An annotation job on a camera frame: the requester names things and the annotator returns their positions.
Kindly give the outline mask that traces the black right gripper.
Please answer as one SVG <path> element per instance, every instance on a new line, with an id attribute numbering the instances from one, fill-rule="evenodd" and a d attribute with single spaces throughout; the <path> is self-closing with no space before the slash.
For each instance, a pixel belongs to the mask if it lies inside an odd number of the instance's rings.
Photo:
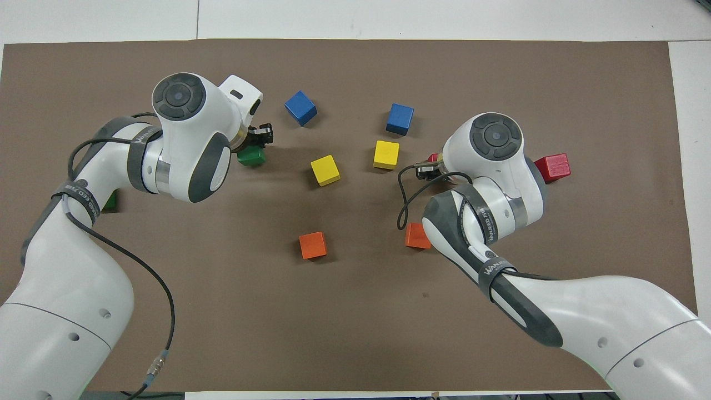
<path id="1" fill-rule="evenodd" d="M 419 180 L 434 180 L 447 172 L 444 162 L 421 162 L 415 165 L 415 175 Z"/>

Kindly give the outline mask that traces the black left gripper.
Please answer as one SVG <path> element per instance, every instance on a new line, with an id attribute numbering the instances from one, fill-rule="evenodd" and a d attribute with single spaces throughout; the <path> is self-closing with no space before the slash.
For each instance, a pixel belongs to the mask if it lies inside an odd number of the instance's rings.
<path id="1" fill-rule="evenodd" d="M 274 129 L 271 123 L 259 125 L 259 128 L 249 126 L 244 139 L 244 148 L 258 147 L 264 148 L 274 142 Z"/>

